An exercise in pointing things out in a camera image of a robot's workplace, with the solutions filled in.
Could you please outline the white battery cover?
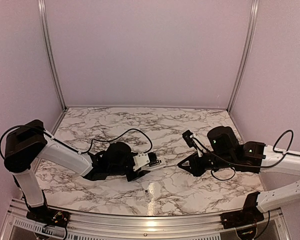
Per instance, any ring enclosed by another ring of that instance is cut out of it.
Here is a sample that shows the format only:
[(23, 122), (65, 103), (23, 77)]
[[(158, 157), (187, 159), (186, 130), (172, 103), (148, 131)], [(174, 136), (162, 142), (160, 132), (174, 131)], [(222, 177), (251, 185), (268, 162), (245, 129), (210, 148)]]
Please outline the white battery cover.
[(144, 190), (144, 198), (147, 203), (149, 203), (152, 200), (152, 195), (148, 189)]

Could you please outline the white remote control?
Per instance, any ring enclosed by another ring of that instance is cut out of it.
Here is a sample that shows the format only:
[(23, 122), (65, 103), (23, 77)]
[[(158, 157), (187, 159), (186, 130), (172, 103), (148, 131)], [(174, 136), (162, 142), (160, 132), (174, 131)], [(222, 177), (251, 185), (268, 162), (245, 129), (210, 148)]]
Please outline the white remote control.
[(154, 171), (154, 170), (157, 170), (157, 169), (161, 169), (163, 167), (166, 166), (166, 162), (164, 159), (161, 159), (161, 158), (156, 158), (155, 160), (152, 160), (150, 163), (149, 163), (149, 169), (151, 171)]

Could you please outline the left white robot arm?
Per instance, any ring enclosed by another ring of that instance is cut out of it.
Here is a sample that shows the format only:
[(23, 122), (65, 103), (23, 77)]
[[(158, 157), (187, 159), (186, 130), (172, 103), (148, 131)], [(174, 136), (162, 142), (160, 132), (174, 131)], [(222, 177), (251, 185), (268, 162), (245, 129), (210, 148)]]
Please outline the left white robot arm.
[(7, 129), (0, 137), (1, 145), (5, 145), (0, 148), (5, 168), (15, 178), (28, 207), (43, 223), (50, 222), (54, 215), (31, 169), (35, 159), (48, 160), (92, 182), (110, 176), (126, 176), (131, 182), (150, 173), (145, 169), (150, 163), (148, 152), (134, 153), (121, 141), (96, 154), (81, 152), (55, 138), (38, 119)]

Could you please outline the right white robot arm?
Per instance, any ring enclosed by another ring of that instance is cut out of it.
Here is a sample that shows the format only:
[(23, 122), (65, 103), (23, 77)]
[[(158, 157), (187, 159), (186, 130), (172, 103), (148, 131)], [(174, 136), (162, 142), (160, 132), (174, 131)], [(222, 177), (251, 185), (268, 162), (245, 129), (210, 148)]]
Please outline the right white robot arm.
[[(207, 171), (213, 173), (221, 169), (255, 174), (281, 173), (300, 177), (300, 152), (257, 141), (240, 144), (229, 126), (217, 126), (207, 133), (211, 150), (190, 130), (184, 132), (182, 137), (196, 152), (180, 161), (177, 166), (194, 177), (200, 177)], [(237, 214), (237, 219), (242, 224), (248, 224), (257, 216), (257, 210), (265, 213), (298, 202), (300, 180), (270, 191), (249, 194), (245, 199), (244, 208)]]

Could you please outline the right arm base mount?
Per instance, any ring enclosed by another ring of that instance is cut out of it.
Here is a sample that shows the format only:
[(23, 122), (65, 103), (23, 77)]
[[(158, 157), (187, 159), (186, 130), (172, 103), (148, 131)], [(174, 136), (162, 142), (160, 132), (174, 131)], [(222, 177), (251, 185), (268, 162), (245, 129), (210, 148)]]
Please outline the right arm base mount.
[(259, 191), (248, 194), (242, 209), (222, 213), (220, 219), (223, 228), (237, 228), (263, 221), (265, 219), (264, 214), (257, 208), (259, 194)]

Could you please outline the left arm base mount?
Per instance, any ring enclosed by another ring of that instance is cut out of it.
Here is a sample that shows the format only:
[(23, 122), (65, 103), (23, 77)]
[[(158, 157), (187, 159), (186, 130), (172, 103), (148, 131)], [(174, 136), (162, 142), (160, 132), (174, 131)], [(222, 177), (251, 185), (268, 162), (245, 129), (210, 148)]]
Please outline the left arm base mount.
[(57, 226), (66, 228), (68, 226), (70, 213), (64, 210), (58, 210), (48, 207), (46, 199), (43, 205), (38, 207), (31, 207), (25, 200), (28, 209), (26, 217), (30, 220), (43, 223), (47, 226)]

